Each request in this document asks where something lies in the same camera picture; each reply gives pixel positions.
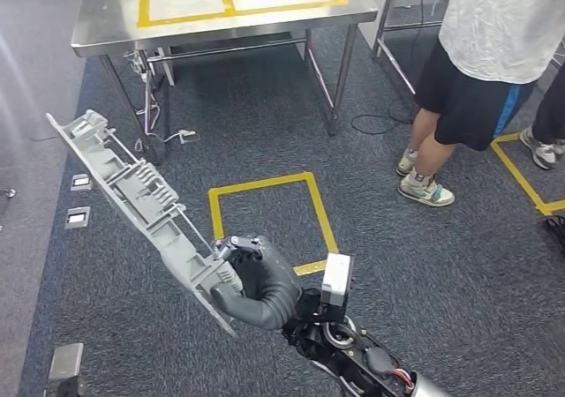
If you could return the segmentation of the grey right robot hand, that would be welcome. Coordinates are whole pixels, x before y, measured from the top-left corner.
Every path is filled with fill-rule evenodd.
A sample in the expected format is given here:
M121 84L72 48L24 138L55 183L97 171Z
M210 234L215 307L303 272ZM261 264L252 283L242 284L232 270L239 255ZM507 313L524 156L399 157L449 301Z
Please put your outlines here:
M231 236L222 241L226 260L240 278L243 291L226 283L211 288L219 310L267 331L279 330L296 314L302 287L295 270L264 236Z

